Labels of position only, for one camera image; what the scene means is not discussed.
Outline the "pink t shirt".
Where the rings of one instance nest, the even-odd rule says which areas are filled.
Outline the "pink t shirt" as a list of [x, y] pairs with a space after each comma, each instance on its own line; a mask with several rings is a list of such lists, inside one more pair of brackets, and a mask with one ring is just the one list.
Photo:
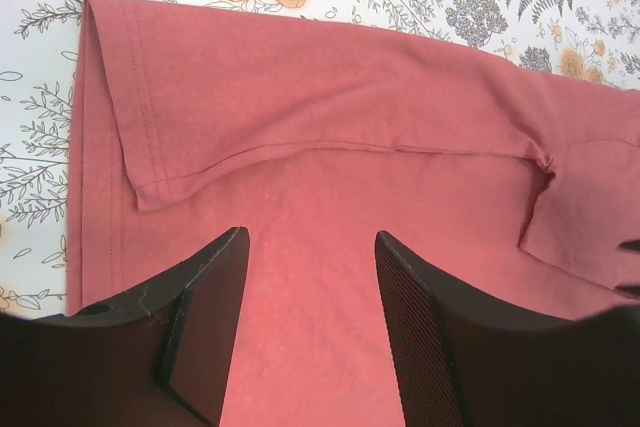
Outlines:
[[380, 28], [85, 0], [69, 175], [70, 311], [243, 226], [223, 424], [398, 426], [375, 235], [531, 310], [620, 304], [639, 94]]

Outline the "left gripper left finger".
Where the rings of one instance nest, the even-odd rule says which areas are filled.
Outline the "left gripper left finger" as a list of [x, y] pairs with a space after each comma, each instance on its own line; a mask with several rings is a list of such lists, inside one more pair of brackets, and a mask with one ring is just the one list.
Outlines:
[[2, 424], [218, 425], [248, 256], [236, 227], [75, 315], [3, 315]]

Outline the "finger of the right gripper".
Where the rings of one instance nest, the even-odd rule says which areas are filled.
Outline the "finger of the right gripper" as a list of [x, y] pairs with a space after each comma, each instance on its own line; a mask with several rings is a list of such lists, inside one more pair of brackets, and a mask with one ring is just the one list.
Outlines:
[[618, 244], [616, 250], [625, 256], [625, 273], [620, 274], [615, 289], [631, 298], [639, 298], [639, 239], [629, 239]]

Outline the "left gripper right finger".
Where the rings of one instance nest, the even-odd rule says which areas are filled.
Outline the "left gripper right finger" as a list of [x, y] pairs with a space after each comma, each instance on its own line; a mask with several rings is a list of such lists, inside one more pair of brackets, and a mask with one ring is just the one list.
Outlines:
[[635, 426], [639, 309], [578, 320], [493, 297], [387, 232], [376, 273], [409, 426]]

